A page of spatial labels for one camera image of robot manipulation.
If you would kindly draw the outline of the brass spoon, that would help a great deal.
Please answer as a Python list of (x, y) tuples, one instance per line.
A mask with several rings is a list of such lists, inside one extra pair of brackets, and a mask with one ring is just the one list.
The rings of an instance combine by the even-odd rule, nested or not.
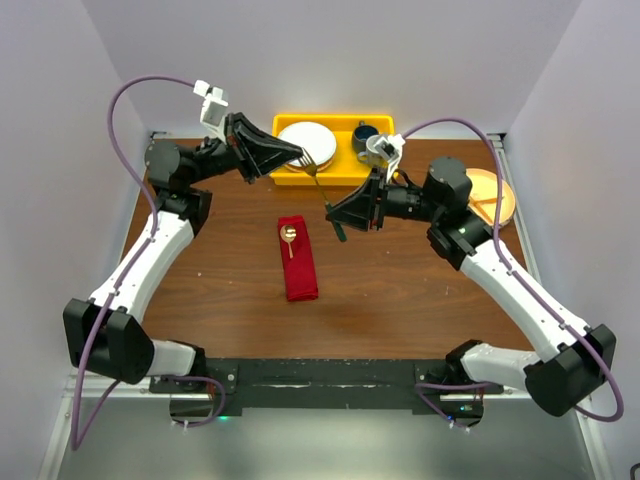
[(289, 258), (294, 257), (293, 242), (296, 239), (297, 230), (293, 225), (283, 225), (280, 228), (280, 238), (286, 244)]

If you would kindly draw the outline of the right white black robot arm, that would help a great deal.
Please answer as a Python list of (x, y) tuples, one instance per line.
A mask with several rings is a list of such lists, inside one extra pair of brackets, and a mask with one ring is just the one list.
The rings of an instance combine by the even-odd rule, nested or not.
[(480, 286), (532, 346), (519, 351), (467, 341), (447, 355), (442, 388), (516, 388), (561, 417), (605, 382), (616, 337), (608, 327), (591, 327), (568, 312), (518, 264), (470, 208), (471, 188), (464, 164), (455, 158), (434, 160), (421, 186), (388, 182), (386, 170), (375, 167), (358, 189), (330, 207), (327, 218), (363, 232), (381, 229), (387, 217), (428, 223), (436, 254)]

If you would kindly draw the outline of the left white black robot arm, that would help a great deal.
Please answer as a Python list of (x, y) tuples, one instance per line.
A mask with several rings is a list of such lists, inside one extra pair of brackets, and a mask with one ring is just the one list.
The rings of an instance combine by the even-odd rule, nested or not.
[(205, 138), (196, 147), (170, 141), (149, 146), (147, 180), (155, 196), (142, 233), (88, 299), (72, 299), (63, 311), (72, 365), (127, 384), (171, 376), (185, 392), (200, 390), (207, 380), (203, 349), (153, 340), (142, 327), (161, 280), (209, 216), (212, 194), (195, 185), (232, 171), (252, 184), (303, 154), (241, 113), (226, 116), (222, 138)]

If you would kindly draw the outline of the red cloth napkin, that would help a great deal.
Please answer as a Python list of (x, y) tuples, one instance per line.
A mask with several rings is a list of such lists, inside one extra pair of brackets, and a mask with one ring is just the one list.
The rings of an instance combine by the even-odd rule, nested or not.
[[(286, 241), (281, 235), (281, 230), (285, 227), (292, 227), (296, 232), (290, 241)], [(280, 217), (277, 234), (287, 300), (295, 302), (317, 299), (317, 275), (304, 218), (301, 215)]]

